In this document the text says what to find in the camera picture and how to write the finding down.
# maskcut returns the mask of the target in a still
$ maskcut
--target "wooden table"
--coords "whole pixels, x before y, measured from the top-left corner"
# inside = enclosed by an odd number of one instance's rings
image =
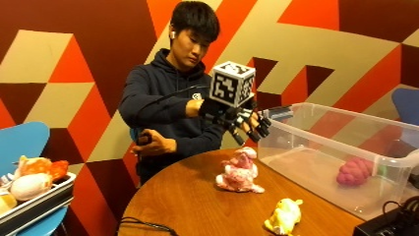
[[[274,235],[264,227],[277,202],[302,199],[301,223],[294,236],[353,235],[363,220],[342,210],[277,173],[258,160],[256,184],[266,192],[233,193],[221,190],[214,178],[222,172],[220,162],[232,158],[234,149],[198,154],[164,169],[138,189],[124,216],[172,227],[180,236]],[[165,235],[165,231],[123,224],[120,236]]]

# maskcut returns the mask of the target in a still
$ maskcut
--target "apriltag cube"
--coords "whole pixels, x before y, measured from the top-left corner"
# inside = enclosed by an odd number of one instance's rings
[[[253,97],[252,86],[256,69],[230,61],[212,69],[209,98],[232,107],[238,107]]]

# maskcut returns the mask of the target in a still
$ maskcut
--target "wall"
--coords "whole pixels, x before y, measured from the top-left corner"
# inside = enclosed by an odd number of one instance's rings
[[[51,127],[44,156],[77,174],[71,235],[112,235],[136,191],[117,107],[129,69],[169,46],[177,2],[0,0],[0,128]],[[419,1],[208,2],[222,27],[209,71],[256,67],[261,108],[307,101],[398,119],[391,92],[419,87]]]

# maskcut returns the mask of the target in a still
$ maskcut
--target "plush toy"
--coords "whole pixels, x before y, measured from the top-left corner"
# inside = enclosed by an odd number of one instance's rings
[[[253,163],[253,159],[258,157],[257,151],[252,147],[238,149],[233,158],[221,162],[222,166],[234,166],[253,171],[253,178],[258,177],[258,166]]]
[[[17,205],[15,196],[5,188],[0,187],[0,215]]]
[[[291,235],[294,226],[301,221],[301,204],[302,200],[293,201],[291,199],[282,199],[278,202],[272,217],[265,220],[265,227],[275,235]]]
[[[374,163],[363,158],[351,158],[339,168],[337,181],[342,185],[359,186],[373,175]]]
[[[52,183],[67,174],[68,161],[51,162],[48,158],[20,158],[15,174],[7,174],[0,179],[0,186],[7,189],[17,201],[28,201],[45,193]]]
[[[230,160],[224,160],[224,173],[216,177],[216,185],[232,192],[264,193],[265,189],[254,184],[258,168],[253,163],[257,152],[250,147],[244,147],[234,152]]]

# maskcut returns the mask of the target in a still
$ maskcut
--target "young man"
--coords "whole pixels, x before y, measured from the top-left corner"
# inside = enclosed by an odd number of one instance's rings
[[[148,65],[131,71],[120,112],[127,124],[140,131],[136,173],[144,184],[178,160],[220,149],[224,130],[198,116],[209,88],[193,88],[169,99],[158,98],[192,86],[210,86],[202,59],[220,33],[216,13],[204,2],[176,6],[169,27],[170,50],[161,49]]]

